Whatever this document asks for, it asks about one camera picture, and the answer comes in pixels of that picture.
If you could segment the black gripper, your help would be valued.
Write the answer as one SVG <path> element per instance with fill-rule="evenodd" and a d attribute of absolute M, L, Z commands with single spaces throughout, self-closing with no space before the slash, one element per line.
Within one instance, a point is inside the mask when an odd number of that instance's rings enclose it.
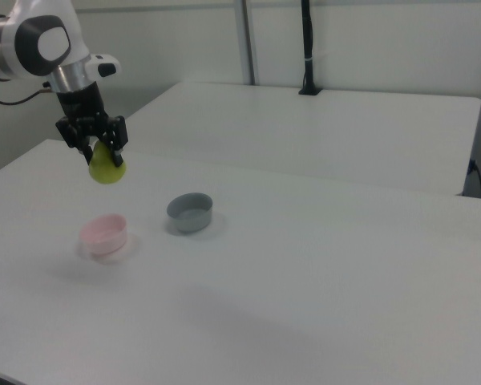
<path fill-rule="evenodd" d="M 67 146 L 75 148 L 89 164 L 93 157 L 90 138 L 101 136 L 114 166 L 123 165 L 122 151 L 128 143 L 126 121 L 121 115 L 108 117 L 97 82 L 56 95 L 64 116 L 55 126 Z"/>

